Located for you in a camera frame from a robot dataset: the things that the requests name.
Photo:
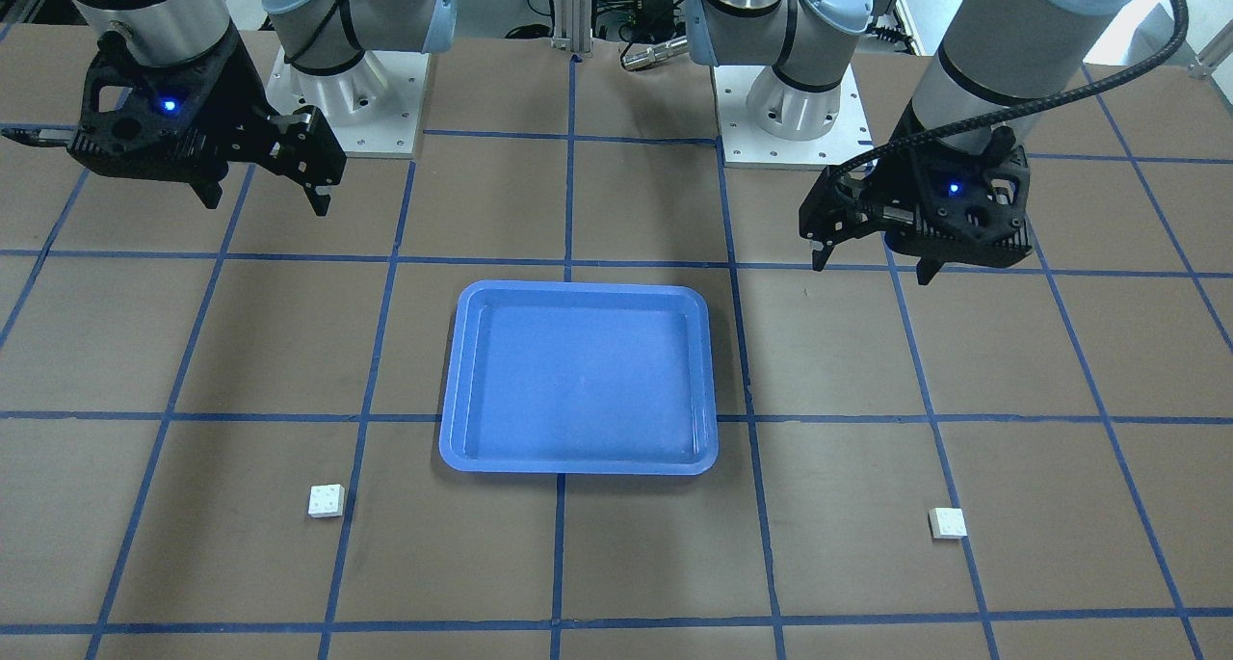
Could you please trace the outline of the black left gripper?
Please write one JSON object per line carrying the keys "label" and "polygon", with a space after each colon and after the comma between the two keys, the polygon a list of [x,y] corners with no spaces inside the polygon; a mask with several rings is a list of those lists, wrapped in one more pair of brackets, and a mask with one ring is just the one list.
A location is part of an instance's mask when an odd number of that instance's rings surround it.
{"label": "black left gripper", "polygon": [[[859,180],[837,167],[822,169],[801,201],[798,232],[811,242],[811,269],[826,270],[835,247],[859,239],[875,231],[912,229],[916,211],[903,200],[875,186],[873,180]],[[928,286],[947,262],[921,257],[915,266],[919,286]]]}

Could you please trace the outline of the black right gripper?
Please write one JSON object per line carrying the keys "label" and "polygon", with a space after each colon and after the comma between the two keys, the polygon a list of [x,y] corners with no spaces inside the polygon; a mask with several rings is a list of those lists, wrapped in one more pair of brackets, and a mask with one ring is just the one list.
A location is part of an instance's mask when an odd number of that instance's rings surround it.
{"label": "black right gripper", "polygon": [[[265,116],[254,132],[255,163],[275,175],[287,176],[305,189],[313,215],[326,217],[333,189],[343,181],[346,155],[317,106],[301,106],[292,113]],[[219,181],[190,183],[203,208],[219,208]]]}

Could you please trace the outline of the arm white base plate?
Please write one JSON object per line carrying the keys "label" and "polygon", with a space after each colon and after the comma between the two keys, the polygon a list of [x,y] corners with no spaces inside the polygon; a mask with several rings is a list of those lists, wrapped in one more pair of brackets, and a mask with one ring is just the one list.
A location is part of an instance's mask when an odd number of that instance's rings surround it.
{"label": "arm white base plate", "polygon": [[349,158],[411,160],[417,154],[432,54],[366,51],[351,70],[313,76],[277,51],[266,97],[281,113],[312,104]]}
{"label": "arm white base plate", "polygon": [[711,76],[727,168],[819,170],[875,146],[852,67],[825,93],[787,88],[769,67],[714,67]]}

